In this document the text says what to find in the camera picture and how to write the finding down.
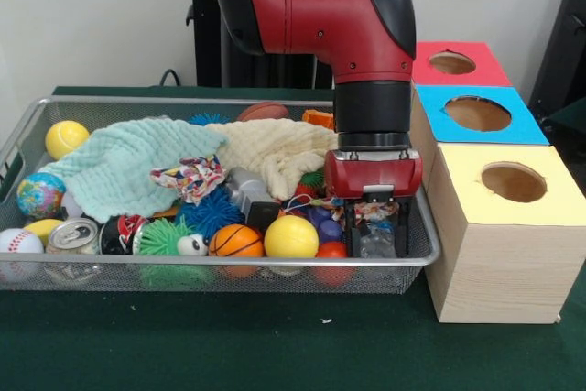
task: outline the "yellow ball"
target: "yellow ball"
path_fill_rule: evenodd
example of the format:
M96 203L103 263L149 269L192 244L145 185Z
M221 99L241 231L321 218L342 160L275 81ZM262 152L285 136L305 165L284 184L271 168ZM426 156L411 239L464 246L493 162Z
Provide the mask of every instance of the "yellow ball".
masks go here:
M318 253L320 238L313 225L301 217L279 217L266 230L267 256L313 258Z
M59 160L83 144L90 133L80 123L61 121L52 126L45 136L45 147L50 156Z
M25 229L40 238L40 241L43 242L43 245L47 247L51 232L62 223L62 220L45 219L28 224L25 226Z

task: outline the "wire basket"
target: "wire basket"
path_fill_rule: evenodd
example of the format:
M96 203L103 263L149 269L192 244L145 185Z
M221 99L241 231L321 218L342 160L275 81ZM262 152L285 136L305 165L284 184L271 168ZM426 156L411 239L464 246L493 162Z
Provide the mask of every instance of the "wire basket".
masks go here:
M201 113L235 119L253 103L257 102L117 97L49 97L33 103L0 152L0 231L23 227L27 221L16 205L16 187L50 162L45 134L53 124L75 120L93 131L161 115L186 121ZM300 120L306 109L331 110L329 102L282 104L294 120ZM408 240L409 256L393 259L0 253L0 289L401 294L421 268L440 255L440 240L423 190L418 191L409 214ZM8 268L21 276L2 277Z

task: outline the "cardboard box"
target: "cardboard box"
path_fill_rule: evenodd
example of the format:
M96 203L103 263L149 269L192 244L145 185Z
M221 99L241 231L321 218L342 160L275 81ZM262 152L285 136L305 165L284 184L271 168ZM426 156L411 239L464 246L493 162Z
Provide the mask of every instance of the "cardboard box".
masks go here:
M419 42L413 82L428 86L511 86L486 43L461 41Z
M440 322L556 321L586 257L586 200L554 147L440 144L428 197Z
M410 139L423 160L424 188L438 142L549 145L512 87L418 86Z

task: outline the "red box top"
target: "red box top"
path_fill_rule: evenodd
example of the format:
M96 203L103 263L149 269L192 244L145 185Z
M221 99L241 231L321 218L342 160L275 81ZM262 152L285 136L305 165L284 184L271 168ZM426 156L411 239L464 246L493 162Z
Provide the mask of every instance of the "red box top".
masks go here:
M413 65L413 82L421 86L510 87L494 54L486 43L422 41Z

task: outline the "blue box top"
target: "blue box top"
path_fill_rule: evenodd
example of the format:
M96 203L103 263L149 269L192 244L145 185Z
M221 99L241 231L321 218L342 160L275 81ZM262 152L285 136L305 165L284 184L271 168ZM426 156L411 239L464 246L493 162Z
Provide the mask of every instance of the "blue box top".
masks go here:
M549 145L513 87L417 86L417 91L439 142Z

